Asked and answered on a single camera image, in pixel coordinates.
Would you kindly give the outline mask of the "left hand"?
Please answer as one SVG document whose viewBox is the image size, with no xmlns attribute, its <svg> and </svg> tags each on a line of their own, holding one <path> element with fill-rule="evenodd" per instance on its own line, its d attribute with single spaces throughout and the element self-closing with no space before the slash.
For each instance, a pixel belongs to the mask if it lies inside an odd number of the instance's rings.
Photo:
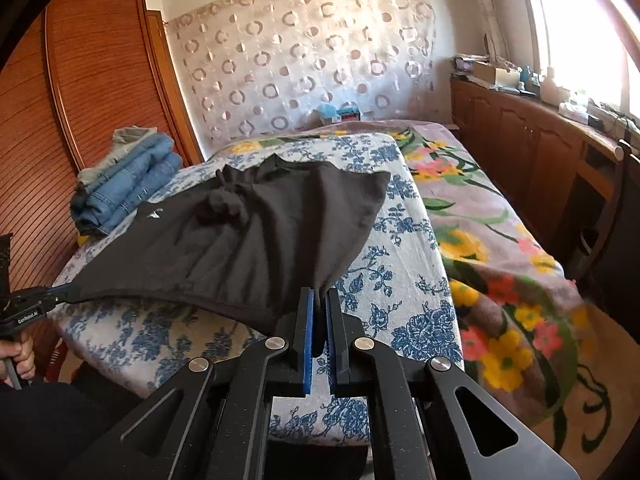
<svg viewBox="0 0 640 480">
<path fill-rule="evenodd" d="M 6 359 L 14 363 L 15 371 L 25 382 L 33 380 L 36 374 L 34 341 L 29 333 L 15 334 L 11 340 L 1 341 L 1 380 L 13 387 L 12 379 L 6 368 Z"/>
</svg>

